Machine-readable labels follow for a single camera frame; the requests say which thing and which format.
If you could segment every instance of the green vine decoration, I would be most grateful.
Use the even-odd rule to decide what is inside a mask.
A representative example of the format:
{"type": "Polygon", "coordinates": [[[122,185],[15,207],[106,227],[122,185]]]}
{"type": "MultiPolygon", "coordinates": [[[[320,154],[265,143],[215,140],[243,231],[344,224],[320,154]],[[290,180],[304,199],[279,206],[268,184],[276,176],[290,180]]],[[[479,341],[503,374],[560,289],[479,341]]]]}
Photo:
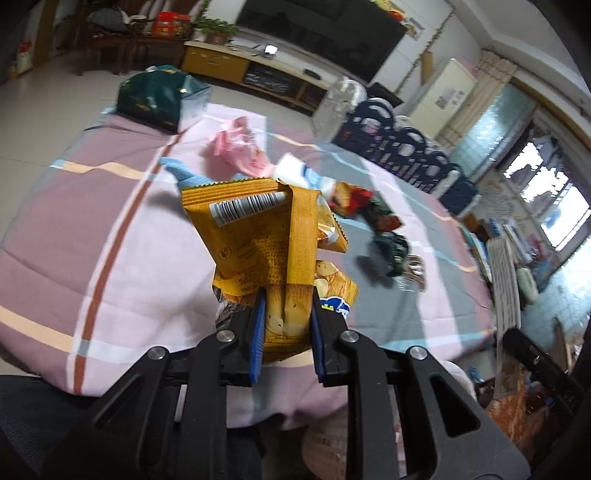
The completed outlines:
{"type": "Polygon", "coordinates": [[[418,65],[421,63],[421,58],[423,57],[425,52],[427,52],[434,45],[434,43],[437,40],[439,40],[439,37],[441,37],[441,34],[443,33],[443,29],[445,28],[448,20],[451,17],[453,17],[453,12],[451,12],[446,17],[446,19],[441,23],[441,25],[439,25],[439,28],[435,30],[435,33],[431,37],[431,40],[429,40],[429,42],[427,43],[427,46],[425,47],[425,49],[421,52],[421,54],[418,56],[418,58],[414,61],[413,66],[410,68],[408,73],[404,76],[404,78],[402,79],[402,81],[400,82],[400,84],[398,85],[396,90],[394,90],[394,95],[398,95],[400,93],[400,91],[404,88],[404,86],[408,83],[408,79],[413,75],[413,72],[416,70],[418,65]]]}

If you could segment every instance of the red box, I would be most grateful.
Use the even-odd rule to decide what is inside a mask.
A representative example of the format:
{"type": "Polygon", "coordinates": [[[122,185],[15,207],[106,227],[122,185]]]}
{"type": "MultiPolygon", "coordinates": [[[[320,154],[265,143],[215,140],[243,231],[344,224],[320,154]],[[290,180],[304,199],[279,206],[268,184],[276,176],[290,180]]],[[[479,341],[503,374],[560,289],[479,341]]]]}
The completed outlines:
{"type": "Polygon", "coordinates": [[[176,12],[160,12],[154,21],[152,36],[160,38],[186,38],[191,30],[191,17],[176,12]]]}

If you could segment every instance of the tv stand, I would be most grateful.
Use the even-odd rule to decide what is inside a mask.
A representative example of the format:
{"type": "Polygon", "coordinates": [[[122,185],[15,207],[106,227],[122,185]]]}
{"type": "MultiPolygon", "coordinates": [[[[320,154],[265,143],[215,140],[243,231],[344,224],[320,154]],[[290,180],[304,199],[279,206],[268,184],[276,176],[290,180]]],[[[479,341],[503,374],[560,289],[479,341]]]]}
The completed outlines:
{"type": "Polygon", "coordinates": [[[330,87],[287,63],[248,50],[193,40],[185,46],[184,71],[235,83],[309,112],[316,111],[330,87]]]}

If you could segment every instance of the potted plant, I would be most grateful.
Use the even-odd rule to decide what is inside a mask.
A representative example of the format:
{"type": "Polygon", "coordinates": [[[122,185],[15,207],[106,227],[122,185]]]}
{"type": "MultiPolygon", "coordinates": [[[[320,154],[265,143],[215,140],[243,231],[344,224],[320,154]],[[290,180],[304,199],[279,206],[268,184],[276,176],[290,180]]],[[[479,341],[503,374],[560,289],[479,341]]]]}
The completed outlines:
{"type": "Polygon", "coordinates": [[[193,33],[191,35],[191,40],[205,40],[205,35],[201,31],[199,20],[205,16],[205,12],[207,12],[207,9],[209,8],[209,4],[211,3],[211,1],[212,0],[200,0],[194,5],[194,7],[189,12],[193,24],[193,33]]]}
{"type": "Polygon", "coordinates": [[[195,28],[205,35],[205,41],[215,45],[224,45],[236,35],[238,27],[219,18],[201,17],[194,23],[195,28]]]}

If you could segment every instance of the metal screw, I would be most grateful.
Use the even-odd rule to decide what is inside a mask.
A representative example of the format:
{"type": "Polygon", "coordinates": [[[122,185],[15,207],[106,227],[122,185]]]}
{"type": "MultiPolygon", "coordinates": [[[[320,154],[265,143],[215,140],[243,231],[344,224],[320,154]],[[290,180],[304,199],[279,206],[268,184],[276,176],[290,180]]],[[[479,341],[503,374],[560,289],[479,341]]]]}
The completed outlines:
{"type": "Polygon", "coordinates": [[[410,356],[416,360],[425,360],[427,351],[422,346],[414,346],[410,349],[410,356]]]}
{"type": "Polygon", "coordinates": [[[222,343],[229,343],[234,340],[235,337],[236,335],[234,335],[234,332],[231,330],[220,330],[216,335],[216,338],[222,343]]]}
{"type": "Polygon", "coordinates": [[[359,340],[359,334],[354,330],[345,330],[340,334],[340,339],[347,343],[355,343],[359,340]]]}
{"type": "Polygon", "coordinates": [[[162,360],[166,355],[166,350],[161,346],[153,346],[148,350],[148,358],[152,360],[162,360]]]}

